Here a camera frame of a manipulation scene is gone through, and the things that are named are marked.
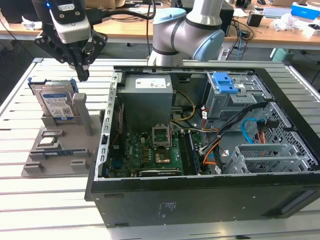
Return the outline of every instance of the collaborative robot arm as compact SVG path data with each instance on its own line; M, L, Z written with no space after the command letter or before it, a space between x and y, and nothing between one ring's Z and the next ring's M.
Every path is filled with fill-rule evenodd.
M220 29L223 0L194 0L189 14L181 8L165 8L153 19L149 66L181 66L182 54L194 60L212 60L225 38Z
M60 63L68 63L79 81L86 81L89 65L108 39L93 29L102 17L90 19L84 0L32 0L32 3L42 21L43 31L35 43Z

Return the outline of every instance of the white label sticker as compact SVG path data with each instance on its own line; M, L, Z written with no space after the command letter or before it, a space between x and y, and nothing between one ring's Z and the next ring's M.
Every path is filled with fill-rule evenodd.
M235 84L234 85L237 89L244 89L245 88L245 85L243 84Z
M202 112L202 118L203 118L203 119L208 119L208 114L207 114L206 111L203 111L203 112Z
M64 5L58 5L58 9L60 11L70 11L70 10L73 10L75 9L75 5L73 3L71 4L64 4Z
M136 89L165 89L166 79L164 78L137 78L135 80Z
M66 104L67 96L61 94L43 94L43 100L52 117L68 120L73 118L71 107Z
M57 152L44 152L43 155L58 155Z
M215 172L216 172L217 174L219 174L219 175L221 174L221 169L220 169L217 165L215 166L215 169L214 169L214 170L215 170Z
M229 156L229 150L223 150L221 157L228 157L228 156Z

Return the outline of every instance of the blue hard drive label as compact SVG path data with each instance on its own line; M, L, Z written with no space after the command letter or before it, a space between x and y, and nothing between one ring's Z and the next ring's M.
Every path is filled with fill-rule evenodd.
M52 117L57 120L70 120L74 115L71 107L67 104L68 96L63 93L52 93L42 95L44 103Z

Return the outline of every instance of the aluminum extrusion table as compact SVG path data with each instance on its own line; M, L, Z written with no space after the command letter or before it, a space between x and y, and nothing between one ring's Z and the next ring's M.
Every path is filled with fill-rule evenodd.
M320 135L320 96L290 66L275 62L185 61L186 66L265 68ZM145 60L97 59L90 78L78 83L87 94L91 115L105 109L114 65L146 65ZM41 107L27 85L29 76L57 79L76 72L54 59L35 59L0 107L0 239L182 240L253 239L302 240L320 238L320 200L288 219L107 229L93 202L84 200L86 177L26 179L21 177L38 130Z

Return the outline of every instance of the yellow wire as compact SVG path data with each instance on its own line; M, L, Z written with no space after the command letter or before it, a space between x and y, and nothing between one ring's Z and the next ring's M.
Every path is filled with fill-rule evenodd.
M189 102L192 105L192 113L191 113L190 116L187 116L187 117L184 117L184 118L172 119L172 121L181 122L181 121L186 121L186 120L191 119L196 113L196 106L194 105L192 100L187 95L185 95L182 91L176 91L176 92L182 94L186 99L189 100Z

